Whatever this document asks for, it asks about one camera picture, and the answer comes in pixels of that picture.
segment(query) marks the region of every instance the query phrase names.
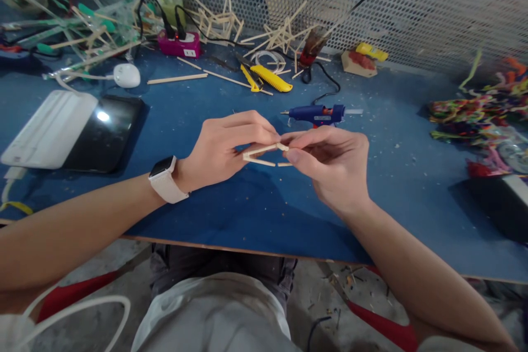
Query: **white shirt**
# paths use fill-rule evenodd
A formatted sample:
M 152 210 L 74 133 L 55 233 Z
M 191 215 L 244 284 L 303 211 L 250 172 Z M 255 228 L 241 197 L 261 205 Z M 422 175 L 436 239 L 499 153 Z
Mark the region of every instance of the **white shirt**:
M 30 319 L 21 321 L 20 315 L 0 315 L 0 350 L 13 350 L 13 344 L 34 326 Z M 26 345 L 23 351 L 30 349 Z M 183 280 L 154 298 L 137 329 L 132 352 L 167 350 L 288 352 L 299 348 L 290 340 L 277 298 L 257 279 L 223 272 Z M 417 352 L 482 350 L 455 339 L 431 337 Z

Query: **white smartwatch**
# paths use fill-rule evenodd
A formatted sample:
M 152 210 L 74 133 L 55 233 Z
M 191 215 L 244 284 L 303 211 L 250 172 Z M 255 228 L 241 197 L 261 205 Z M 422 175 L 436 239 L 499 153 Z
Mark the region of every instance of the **white smartwatch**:
M 183 201 L 189 197 L 189 194 L 184 194 L 174 182 L 172 172 L 176 167 L 176 157 L 167 157 L 159 162 L 156 162 L 148 179 L 155 192 L 167 201 L 169 204 Z

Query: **floor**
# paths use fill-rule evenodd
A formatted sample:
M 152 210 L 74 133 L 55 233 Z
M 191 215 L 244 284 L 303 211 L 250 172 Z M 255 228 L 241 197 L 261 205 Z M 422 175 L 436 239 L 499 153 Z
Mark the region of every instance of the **floor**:
M 118 240 L 72 272 L 64 279 L 63 284 L 75 283 L 117 269 L 148 248 L 148 243 Z M 403 307 L 391 293 L 386 297 L 386 285 L 376 275 L 360 268 L 354 272 L 352 279 L 352 276 L 348 275 L 349 267 L 335 263 L 331 266 L 332 270 L 339 274 L 339 281 L 345 286 L 347 295 L 353 302 L 397 323 L 407 323 Z M 145 261 L 132 272 L 88 297 L 118 294 L 127 296 L 132 302 L 130 317 L 113 349 L 115 352 L 130 351 L 136 329 L 149 308 L 149 278 L 149 263 Z M 518 305 L 497 302 L 492 306 L 521 348 L 522 332 Z M 117 329 L 122 314 L 123 308 L 117 304 L 76 313 L 40 335 L 33 351 L 103 351 Z M 301 260 L 295 271 L 295 288 L 287 309 L 292 341 L 301 350 L 306 351 L 313 322 L 325 316 L 332 318 L 322 322 L 314 331 L 312 351 L 401 352 L 401 349 L 348 310 L 315 262 Z

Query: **person's left hand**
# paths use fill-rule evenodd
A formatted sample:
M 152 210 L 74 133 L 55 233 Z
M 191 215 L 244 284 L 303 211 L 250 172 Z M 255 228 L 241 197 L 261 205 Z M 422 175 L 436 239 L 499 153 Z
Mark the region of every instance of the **person's left hand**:
M 174 181 L 184 193 L 223 182 L 247 164 L 237 146 L 280 141 L 275 128 L 255 110 L 205 120 L 192 153 L 177 161 Z

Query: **blue glue gun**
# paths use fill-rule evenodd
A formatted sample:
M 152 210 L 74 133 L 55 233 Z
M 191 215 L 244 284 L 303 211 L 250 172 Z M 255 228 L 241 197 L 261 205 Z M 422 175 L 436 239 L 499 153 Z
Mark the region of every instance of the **blue glue gun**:
M 333 125 L 343 121 L 345 114 L 351 113 L 345 110 L 345 106 L 342 104 L 335 104 L 332 108 L 327 108 L 322 104 L 317 106 L 301 106 L 294 107 L 281 114 L 286 114 L 297 121 L 310 121 L 314 128 L 322 125 Z

